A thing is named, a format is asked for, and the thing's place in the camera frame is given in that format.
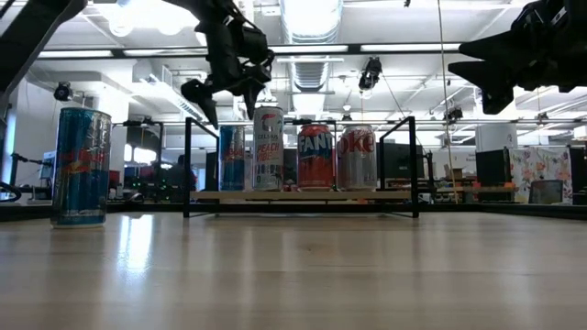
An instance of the ceiling light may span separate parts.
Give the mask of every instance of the ceiling light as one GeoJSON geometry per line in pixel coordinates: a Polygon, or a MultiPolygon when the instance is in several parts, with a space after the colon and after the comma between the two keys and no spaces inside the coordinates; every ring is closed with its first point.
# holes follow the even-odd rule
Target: ceiling light
{"type": "Polygon", "coordinates": [[[190,49],[129,49],[123,50],[129,57],[165,57],[165,56],[190,56],[190,55],[207,55],[208,49],[205,47],[190,49]]]}
{"type": "Polygon", "coordinates": [[[175,36],[176,34],[182,32],[182,27],[173,23],[161,24],[157,27],[157,29],[165,36],[175,36]]]}
{"type": "Polygon", "coordinates": [[[39,54],[40,59],[103,58],[113,56],[110,50],[45,50],[39,54]]]}
{"type": "Polygon", "coordinates": [[[110,19],[108,27],[110,28],[110,33],[119,38],[128,36],[134,29],[131,24],[125,22],[124,19],[119,18],[110,19]]]}
{"type": "Polygon", "coordinates": [[[391,44],[391,45],[362,45],[360,51],[444,51],[459,50],[459,43],[423,43],[423,44],[391,44]]]}
{"type": "Polygon", "coordinates": [[[321,52],[347,52],[347,45],[306,45],[306,46],[272,46],[276,54],[284,53],[321,53],[321,52]]]}
{"type": "Polygon", "coordinates": [[[285,58],[277,59],[278,63],[341,63],[343,58],[285,58]]]}

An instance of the person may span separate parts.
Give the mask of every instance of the person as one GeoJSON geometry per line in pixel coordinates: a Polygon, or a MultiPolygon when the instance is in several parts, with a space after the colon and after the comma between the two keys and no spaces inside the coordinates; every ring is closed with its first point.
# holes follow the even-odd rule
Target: person
{"type": "MultiPolygon", "coordinates": [[[[173,165],[168,171],[168,183],[172,186],[179,186],[183,187],[183,174],[185,173],[185,168],[183,164],[185,163],[185,155],[180,155],[177,158],[177,163],[173,165]]],[[[190,171],[190,191],[195,190],[195,175],[192,171],[190,171]]]]}

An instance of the wooden floor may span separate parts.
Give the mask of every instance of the wooden floor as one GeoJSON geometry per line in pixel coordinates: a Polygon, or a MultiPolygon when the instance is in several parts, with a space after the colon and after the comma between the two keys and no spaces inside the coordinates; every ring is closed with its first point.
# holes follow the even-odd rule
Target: wooden floor
{"type": "Polygon", "coordinates": [[[0,224],[1,329],[585,329],[587,223],[500,214],[0,224]]]}

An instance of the ceiling duct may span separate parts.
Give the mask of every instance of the ceiling duct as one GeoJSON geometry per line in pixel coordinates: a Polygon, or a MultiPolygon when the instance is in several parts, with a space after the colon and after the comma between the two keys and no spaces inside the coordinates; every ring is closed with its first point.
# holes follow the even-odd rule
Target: ceiling duct
{"type": "MultiPolygon", "coordinates": [[[[280,0],[283,34],[288,44],[334,44],[337,42],[342,0],[280,0]]],[[[315,56],[325,59],[326,56],[315,56]]],[[[325,87],[330,63],[292,63],[293,92],[315,93],[325,87]]],[[[292,96],[299,114],[317,115],[324,106],[322,94],[292,96]]]]}

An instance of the wooden shelf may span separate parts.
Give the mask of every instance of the wooden shelf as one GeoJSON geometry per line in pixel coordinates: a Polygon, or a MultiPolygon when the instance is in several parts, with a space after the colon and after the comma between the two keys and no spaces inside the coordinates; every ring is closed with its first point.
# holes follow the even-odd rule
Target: wooden shelf
{"type": "MultiPolygon", "coordinates": [[[[457,193],[515,193],[517,187],[457,187],[457,193]]],[[[454,193],[453,188],[440,188],[437,193],[454,193]]]]}
{"type": "Polygon", "coordinates": [[[194,199],[336,201],[410,199],[410,192],[191,192],[194,199]]]}

